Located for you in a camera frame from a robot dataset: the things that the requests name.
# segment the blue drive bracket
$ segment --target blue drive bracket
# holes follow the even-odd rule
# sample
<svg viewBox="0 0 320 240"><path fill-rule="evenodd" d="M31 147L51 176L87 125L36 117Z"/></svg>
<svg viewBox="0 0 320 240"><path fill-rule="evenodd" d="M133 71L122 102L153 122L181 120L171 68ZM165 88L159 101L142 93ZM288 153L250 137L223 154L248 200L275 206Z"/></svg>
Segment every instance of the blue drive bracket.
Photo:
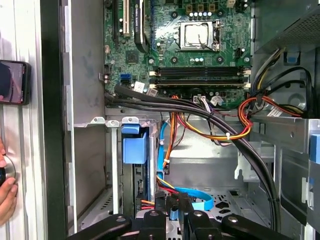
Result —
<svg viewBox="0 0 320 240"><path fill-rule="evenodd" d="M147 131L139 124L124 124L122 133L122 161L124 164L144 164L147 161Z"/></svg>

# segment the black cable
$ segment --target black cable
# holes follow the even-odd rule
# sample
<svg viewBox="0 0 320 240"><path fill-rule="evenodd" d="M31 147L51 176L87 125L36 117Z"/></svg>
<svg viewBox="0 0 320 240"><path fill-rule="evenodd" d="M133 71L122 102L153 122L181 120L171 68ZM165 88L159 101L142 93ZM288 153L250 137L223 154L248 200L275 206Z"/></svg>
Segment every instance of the black cable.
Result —
<svg viewBox="0 0 320 240"><path fill-rule="evenodd" d="M286 81L286 82L283 82L275 87L273 87L271 90L267 91L265 96L269 96L271 94L273 94L275 91L287 86L287 85L290 85L290 84L303 84L303 86L306 85L306 82L303 81L303 80L290 80L290 81Z"/></svg>
<svg viewBox="0 0 320 240"><path fill-rule="evenodd" d="M128 97L138 98L143 101L146 100L146 95L133 92L129 90L128 94L124 94L119 87L115 87L119 93L123 95L127 95ZM189 113L194 114L199 117L205 118L215 124L219 129L221 129L225 133L237 134L237 132L226 124L222 119L211 115L210 113L191 106L186 106L185 104L170 104L167 102L172 101L172 99L163 99L158 97L147 96L152 102L143 102L143 101L130 101L130 100L120 100L120 99L110 99L110 97L106 96L107 99L113 100L118 105L138 110L152 111L152 112L176 112L176 113ZM262 184L265 187L267 195L270 199L270 211L271 211L271 220L272 220L272 229L278 231L281 225L280 219L280 206L277 202L278 196L277 191L272 179L272 176L266 166L266 164L262 161L259 154L251 147L251 145L243 138L233 140L236 147L239 151L246 157L246 159L250 162L253 169L257 172Z"/></svg>
<svg viewBox="0 0 320 240"><path fill-rule="evenodd" d="M306 85L306 109L309 113L309 118L312 118L313 116L313 106L314 106L314 102L316 102L315 100L315 96L313 94L313 87L312 87L312 77L310 72L305 69L304 67L301 66L296 66L296 67L292 67L282 73L280 73L279 75L275 76L274 78L272 78L266 85L264 85L262 88L260 88L259 90L257 90L256 92L254 92L251 97L256 97L259 94L263 94L263 92L270 87L272 84L274 84L276 81L278 81L279 79L281 79L282 77L284 77L287 74L290 74L294 71L298 71L298 70L303 70L306 74L306 81L305 81L305 85Z"/></svg>

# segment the side panel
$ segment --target side panel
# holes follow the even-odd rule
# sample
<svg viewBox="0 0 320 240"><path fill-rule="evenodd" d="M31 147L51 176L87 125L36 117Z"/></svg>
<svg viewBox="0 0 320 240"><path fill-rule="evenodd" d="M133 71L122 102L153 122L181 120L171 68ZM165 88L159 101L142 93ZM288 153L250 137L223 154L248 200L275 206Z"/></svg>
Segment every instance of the side panel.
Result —
<svg viewBox="0 0 320 240"><path fill-rule="evenodd" d="M14 215L0 227L2 240L47 239L40 21L38 0L0 2L0 59L32 66L31 103L0 105L0 136L18 184Z"/></svg>

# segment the red wire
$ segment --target red wire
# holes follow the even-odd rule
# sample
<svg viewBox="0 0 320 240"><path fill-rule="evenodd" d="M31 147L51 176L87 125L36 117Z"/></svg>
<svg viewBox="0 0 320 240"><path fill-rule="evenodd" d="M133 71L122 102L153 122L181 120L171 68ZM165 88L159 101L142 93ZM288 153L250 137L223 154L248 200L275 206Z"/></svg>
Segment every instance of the red wire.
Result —
<svg viewBox="0 0 320 240"><path fill-rule="evenodd" d="M146 210L146 209L155 209L154 206L143 206L141 207L142 210Z"/></svg>

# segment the expansion slot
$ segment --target expansion slot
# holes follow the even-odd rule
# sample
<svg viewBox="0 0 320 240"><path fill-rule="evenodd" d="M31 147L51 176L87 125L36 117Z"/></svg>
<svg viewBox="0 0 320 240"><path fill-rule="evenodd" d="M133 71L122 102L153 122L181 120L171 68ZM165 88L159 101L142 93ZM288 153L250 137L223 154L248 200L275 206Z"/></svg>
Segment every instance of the expansion slot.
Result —
<svg viewBox="0 0 320 240"><path fill-rule="evenodd" d="M184 77L236 77L243 74L243 68L237 66L202 67L159 67L155 76L182 79Z"/></svg>
<svg viewBox="0 0 320 240"><path fill-rule="evenodd" d="M113 0L112 1L112 21L113 21L113 25L112 25L112 38L115 44L115 48L117 49L119 46L119 13L118 13L118 8L119 8L119 4L118 4L118 0Z"/></svg>
<svg viewBox="0 0 320 240"><path fill-rule="evenodd" d="M130 37L130 0L123 0L123 35Z"/></svg>
<svg viewBox="0 0 320 240"><path fill-rule="evenodd" d="M134 43L136 48L146 54L149 52L149 43L145 35L145 0L134 1Z"/></svg>

